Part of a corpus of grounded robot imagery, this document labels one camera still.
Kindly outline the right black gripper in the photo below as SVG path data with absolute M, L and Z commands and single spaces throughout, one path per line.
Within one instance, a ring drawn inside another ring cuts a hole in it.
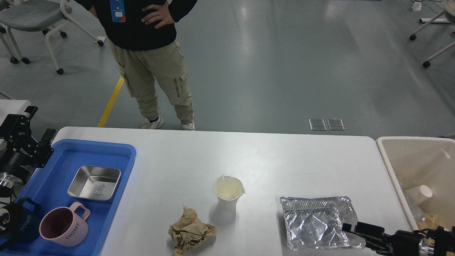
M 426 256 L 426 229 L 413 232 L 398 230 L 393 235 L 385 233 L 383 227 L 357 222 L 356 225 L 342 224 L 342 231 L 348 232 L 366 241 L 366 248 L 382 256 Z

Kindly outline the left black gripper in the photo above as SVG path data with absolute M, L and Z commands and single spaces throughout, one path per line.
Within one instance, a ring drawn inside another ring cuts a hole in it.
M 23 114 L 9 114 L 0 126 L 0 138 L 7 141 L 1 150 L 1 188 L 25 185 L 54 152 L 55 129 L 48 128 L 39 142 L 32 137 L 30 121 L 37 110 L 36 106 L 28 106 Z

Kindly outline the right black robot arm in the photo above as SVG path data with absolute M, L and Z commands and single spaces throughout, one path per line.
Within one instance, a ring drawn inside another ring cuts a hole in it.
M 357 222 L 354 226 L 343 223 L 342 231 L 362 237 L 366 248 L 382 256 L 445 256 L 455 251 L 453 227 L 451 230 L 442 226 L 412 232 L 397 230 L 389 235 L 380 226 Z

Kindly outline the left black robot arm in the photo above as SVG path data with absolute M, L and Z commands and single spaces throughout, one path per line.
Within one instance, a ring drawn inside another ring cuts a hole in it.
M 1 124 L 1 198 L 9 198 L 10 203 L 1 214 L 1 234 L 20 234 L 27 239 L 39 235 L 41 207 L 31 199 L 21 198 L 13 202 L 14 189 L 25 185 L 38 168 L 46 166 L 54 149 L 51 139 L 55 130 L 47 129 L 40 140 L 32 136 L 31 120 L 38 108 L 28 106 L 23 114 L 9 114 Z

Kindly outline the person's right hand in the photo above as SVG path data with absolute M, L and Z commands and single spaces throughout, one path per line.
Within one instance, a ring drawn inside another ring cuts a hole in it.
M 91 5 L 89 8 L 89 13 L 91 13 L 96 19 L 98 18 L 94 5 Z

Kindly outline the person's left hand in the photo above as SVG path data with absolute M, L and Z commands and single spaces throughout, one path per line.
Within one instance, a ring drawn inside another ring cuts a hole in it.
M 158 22 L 154 26 L 155 29 L 162 28 L 165 25 L 174 24 L 175 21 L 172 18 L 169 11 L 169 3 L 166 2 L 163 5 L 148 5 L 142 8 L 142 11 L 154 10 L 153 12 L 147 14 L 141 21 L 146 25 L 151 25 L 155 22 Z

